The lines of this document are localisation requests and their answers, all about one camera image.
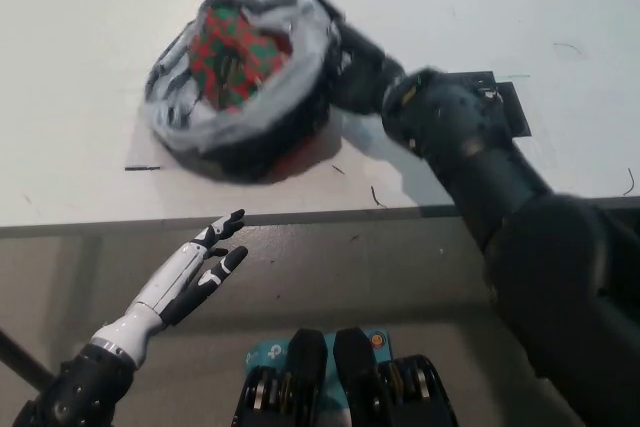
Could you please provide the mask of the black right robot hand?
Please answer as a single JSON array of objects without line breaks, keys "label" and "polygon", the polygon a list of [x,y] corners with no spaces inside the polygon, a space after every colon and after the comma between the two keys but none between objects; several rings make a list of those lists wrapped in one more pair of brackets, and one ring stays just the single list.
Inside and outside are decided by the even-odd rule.
[{"label": "black right robot hand", "polygon": [[358,115],[379,113],[388,89],[406,76],[404,68],[346,22],[333,24],[333,36],[326,58],[331,105]]}]

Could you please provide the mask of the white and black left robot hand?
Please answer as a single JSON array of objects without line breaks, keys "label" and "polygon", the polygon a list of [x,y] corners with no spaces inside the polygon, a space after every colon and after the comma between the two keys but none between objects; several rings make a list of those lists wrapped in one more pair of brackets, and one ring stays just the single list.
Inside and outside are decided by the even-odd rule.
[{"label": "white and black left robot hand", "polygon": [[150,339],[189,316],[246,258],[244,246],[232,251],[216,247],[244,226],[244,215],[244,210],[237,210],[216,220],[177,249],[125,313],[101,327],[91,343],[139,369],[146,360]]}]

